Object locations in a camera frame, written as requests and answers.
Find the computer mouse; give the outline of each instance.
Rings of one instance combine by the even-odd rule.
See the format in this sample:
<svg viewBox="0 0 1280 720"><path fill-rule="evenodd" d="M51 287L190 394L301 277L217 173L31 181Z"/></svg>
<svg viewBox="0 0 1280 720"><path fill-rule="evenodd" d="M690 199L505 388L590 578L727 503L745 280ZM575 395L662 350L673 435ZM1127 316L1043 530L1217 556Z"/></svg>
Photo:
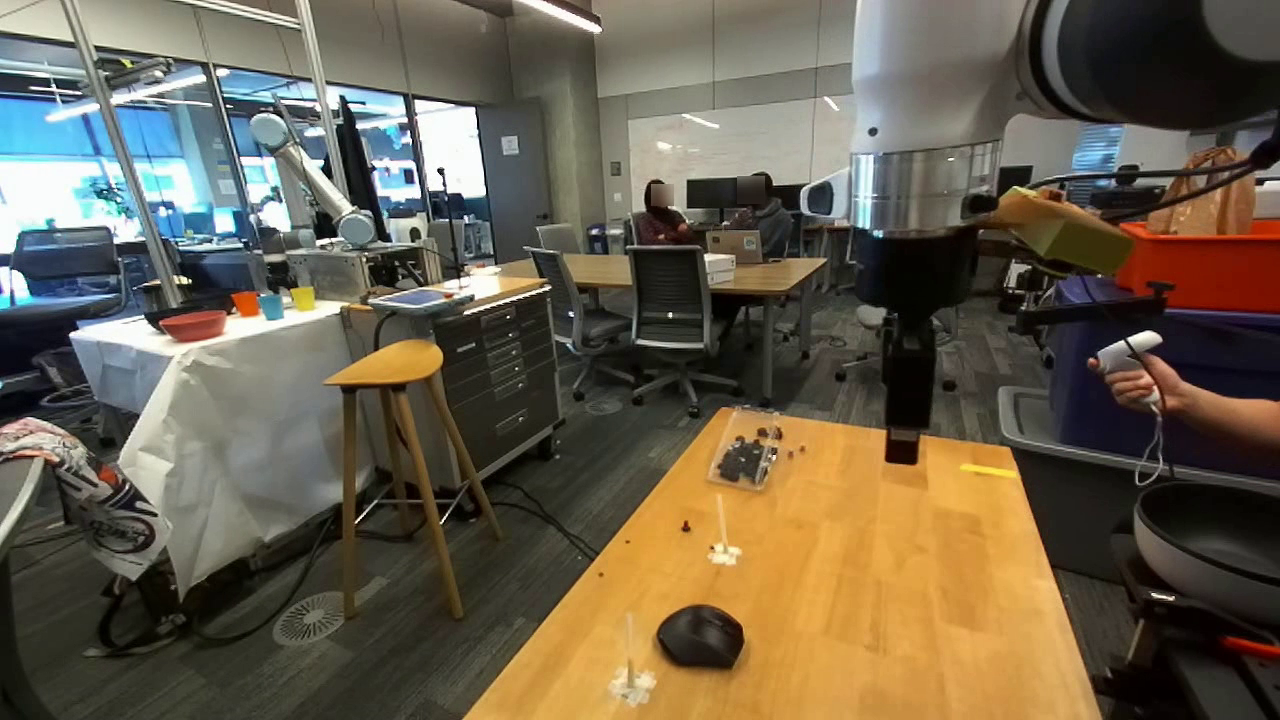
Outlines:
<svg viewBox="0 0 1280 720"><path fill-rule="evenodd" d="M685 667L732 667L745 643L742 624L710 605L690 605L658 625L658 644Z"/></svg>

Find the laptop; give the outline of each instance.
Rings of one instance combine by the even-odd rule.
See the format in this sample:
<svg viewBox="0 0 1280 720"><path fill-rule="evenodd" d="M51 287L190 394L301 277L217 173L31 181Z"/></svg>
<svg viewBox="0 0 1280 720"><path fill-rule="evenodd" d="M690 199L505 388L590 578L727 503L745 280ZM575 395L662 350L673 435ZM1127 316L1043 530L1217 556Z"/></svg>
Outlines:
<svg viewBox="0 0 1280 720"><path fill-rule="evenodd" d="M712 231L707 233L707 251L732 255L739 265L764 263L760 231Z"/></svg>

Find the frying pan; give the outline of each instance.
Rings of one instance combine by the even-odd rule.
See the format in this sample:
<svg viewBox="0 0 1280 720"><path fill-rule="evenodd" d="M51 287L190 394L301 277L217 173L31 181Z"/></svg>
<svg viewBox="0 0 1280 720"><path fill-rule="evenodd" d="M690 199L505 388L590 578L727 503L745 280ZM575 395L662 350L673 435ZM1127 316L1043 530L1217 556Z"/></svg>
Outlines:
<svg viewBox="0 0 1280 720"><path fill-rule="evenodd" d="M1138 497L1134 538L1180 593L1242 620L1280 625L1280 497L1210 483L1166 483Z"/></svg>

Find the white controller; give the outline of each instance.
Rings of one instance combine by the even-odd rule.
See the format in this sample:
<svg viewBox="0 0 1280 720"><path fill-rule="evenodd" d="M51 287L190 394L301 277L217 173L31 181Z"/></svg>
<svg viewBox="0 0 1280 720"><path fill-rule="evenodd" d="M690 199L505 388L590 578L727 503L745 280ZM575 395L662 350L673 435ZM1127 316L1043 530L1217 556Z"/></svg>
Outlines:
<svg viewBox="0 0 1280 720"><path fill-rule="evenodd" d="M1125 341L1112 342L1111 345L1103 347L1098 351L1098 370L1103 374L1120 373L1124 370L1142 370L1142 363L1133 356L1129 346L1137 352L1147 352L1152 347L1156 347L1165 338L1160 337L1160 333L1152 331L1142 331L1140 333L1134 333L1129 336L1129 343ZM1147 405L1156 405L1160 402L1160 391L1153 389L1151 395L1142 398Z"/></svg>

